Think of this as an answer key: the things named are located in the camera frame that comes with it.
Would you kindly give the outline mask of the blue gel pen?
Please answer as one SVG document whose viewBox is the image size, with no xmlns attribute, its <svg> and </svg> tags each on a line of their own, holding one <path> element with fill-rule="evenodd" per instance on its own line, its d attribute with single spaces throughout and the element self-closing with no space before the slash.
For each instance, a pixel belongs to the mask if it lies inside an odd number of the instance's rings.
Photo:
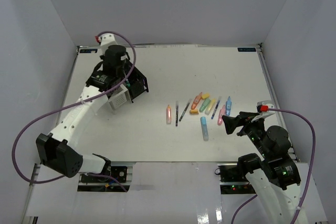
<svg viewBox="0 0 336 224">
<path fill-rule="evenodd" d="M 212 119 L 212 120 L 213 120 L 214 117 L 215 117 L 215 114 L 216 114 L 216 111 L 217 111 L 217 109 L 218 109 L 218 107 L 219 107 L 219 104 L 220 104 L 220 102 L 221 102 L 221 99 L 222 99 L 221 96 L 219 96 L 218 99 L 217 99 L 216 105 L 215 105 L 215 107 L 214 107 L 214 110 L 213 110 L 213 113 L 212 113 L 212 116 L 211 116 L 211 119 Z"/>
</svg>

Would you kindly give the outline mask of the large light blue highlighter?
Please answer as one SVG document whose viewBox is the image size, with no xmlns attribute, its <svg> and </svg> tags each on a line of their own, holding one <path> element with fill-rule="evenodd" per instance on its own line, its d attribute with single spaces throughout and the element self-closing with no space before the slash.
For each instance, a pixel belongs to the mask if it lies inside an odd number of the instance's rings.
<svg viewBox="0 0 336 224">
<path fill-rule="evenodd" d="M 200 118 L 200 122 L 201 122 L 201 129 L 202 129 L 203 140 L 204 141 L 208 141 L 209 140 L 209 136 L 208 136 L 208 128 L 207 128 L 206 117 L 202 116 Z"/>
</svg>

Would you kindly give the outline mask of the yellow highlighter cap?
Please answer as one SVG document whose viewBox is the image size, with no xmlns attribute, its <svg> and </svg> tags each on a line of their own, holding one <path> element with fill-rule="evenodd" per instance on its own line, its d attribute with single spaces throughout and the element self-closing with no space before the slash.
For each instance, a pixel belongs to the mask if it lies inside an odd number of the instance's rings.
<svg viewBox="0 0 336 224">
<path fill-rule="evenodd" d="M 209 93 L 203 93 L 202 96 L 201 96 L 202 100 L 205 100 L 208 97 L 209 97 Z"/>
</svg>

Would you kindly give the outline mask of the orange yellow short highlighter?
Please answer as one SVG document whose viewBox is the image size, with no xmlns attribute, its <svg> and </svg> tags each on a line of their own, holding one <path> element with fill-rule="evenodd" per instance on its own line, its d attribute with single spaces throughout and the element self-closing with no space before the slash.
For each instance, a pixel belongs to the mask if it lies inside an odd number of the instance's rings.
<svg viewBox="0 0 336 224">
<path fill-rule="evenodd" d="M 191 109 L 190 114 L 199 114 L 198 109 Z"/>
</svg>

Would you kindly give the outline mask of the black gel pen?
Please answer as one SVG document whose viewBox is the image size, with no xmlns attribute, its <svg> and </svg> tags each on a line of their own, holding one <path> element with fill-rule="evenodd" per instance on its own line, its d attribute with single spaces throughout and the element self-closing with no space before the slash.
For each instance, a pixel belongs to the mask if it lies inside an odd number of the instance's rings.
<svg viewBox="0 0 336 224">
<path fill-rule="evenodd" d="M 179 122 L 178 112 L 179 112 L 179 102 L 176 101 L 175 103 L 175 126 L 176 127 L 178 127 L 178 122 Z"/>
<path fill-rule="evenodd" d="M 185 106 L 185 108 L 184 108 L 184 110 L 183 110 L 183 112 L 182 112 L 182 114 L 181 114 L 181 116 L 180 116 L 180 118 L 179 118 L 179 122 L 182 121 L 182 118 L 184 117 L 184 115 L 185 115 L 185 113 L 186 113 L 188 107 L 189 107 L 190 104 L 191 104 L 191 100 L 192 100 L 192 99 L 189 99 L 189 100 L 188 100 L 188 102 L 187 102 L 187 104 L 186 104 L 186 106 Z"/>
</svg>

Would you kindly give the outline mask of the pink orange-tip highlighter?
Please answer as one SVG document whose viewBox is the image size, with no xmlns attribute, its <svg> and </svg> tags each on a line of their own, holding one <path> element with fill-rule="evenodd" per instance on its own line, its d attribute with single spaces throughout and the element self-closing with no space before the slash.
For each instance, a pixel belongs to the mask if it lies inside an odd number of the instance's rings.
<svg viewBox="0 0 336 224">
<path fill-rule="evenodd" d="M 166 108 L 166 124 L 172 123 L 172 110 L 171 106 L 168 104 Z"/>
</svg>

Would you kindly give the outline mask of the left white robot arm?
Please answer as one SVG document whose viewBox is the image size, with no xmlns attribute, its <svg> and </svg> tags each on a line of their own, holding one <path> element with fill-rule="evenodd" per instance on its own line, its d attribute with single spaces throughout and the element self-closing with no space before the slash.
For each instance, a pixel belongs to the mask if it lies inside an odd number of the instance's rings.
<svg viewBox="0 0 336 224">
<path fill-rule="evenodd" d="M 81 155 L 76 151 L 79 140 L 93 116 L 108 103 L 111 88 L 124 83 L 132 67 L 124 46 L 112 45 L 101 55 L 77 100 L 71 109 L 49 134 L 36 139 L 40 162 L 50 169 L 72 178 L 78 173 L 93 173 L 101 182 L 110 178 L 108 160 L 97 154 Z"/>
</svg>

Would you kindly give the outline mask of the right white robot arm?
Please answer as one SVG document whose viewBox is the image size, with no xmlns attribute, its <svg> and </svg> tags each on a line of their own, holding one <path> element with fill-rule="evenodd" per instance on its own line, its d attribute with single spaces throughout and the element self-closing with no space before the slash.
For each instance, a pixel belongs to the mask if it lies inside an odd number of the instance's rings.
<svg viewBox="0 0 336 224">
<path fill-rule="evenodd" d="M 264 126 L 273 114 L 240 112 L 236 117 L 222 117 L 227 134 L 241 128 L 237 136 L 247 136 L 259 152 L 238 158 L 237 175 L 252 185 L 270 223 L 308 223 L 300 206 L 304 196 L 299 170 L 288 153 L 289 134 L 278 125 Z"/>
</svg>

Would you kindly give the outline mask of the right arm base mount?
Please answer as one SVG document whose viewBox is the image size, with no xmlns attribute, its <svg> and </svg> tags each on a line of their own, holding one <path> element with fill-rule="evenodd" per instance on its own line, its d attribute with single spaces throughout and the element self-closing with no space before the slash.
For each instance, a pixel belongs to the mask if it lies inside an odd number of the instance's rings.
<svg viewBox="0 0 336 224">
<path fill-rule="evenodd" d="M 219 176 L 220 192 L 222 195 L 254 194 L 250 182 L 242 176 L 237 165 L 219 165 L 214 174 Z"/>
</svg>

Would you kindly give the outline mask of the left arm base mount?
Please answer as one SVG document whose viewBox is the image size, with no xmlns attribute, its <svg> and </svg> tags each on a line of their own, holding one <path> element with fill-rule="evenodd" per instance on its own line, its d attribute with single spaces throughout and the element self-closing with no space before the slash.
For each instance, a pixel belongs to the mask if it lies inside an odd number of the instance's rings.
<svg viewBox="0 0 336 224">
<path fill-rule="evenodd" d="M 103 176 L 82 174 L 79 177 L 77 191 L 126 193 L 130 188 L 131 175 L 127 166 L 110 166 Z"/>
</svg>

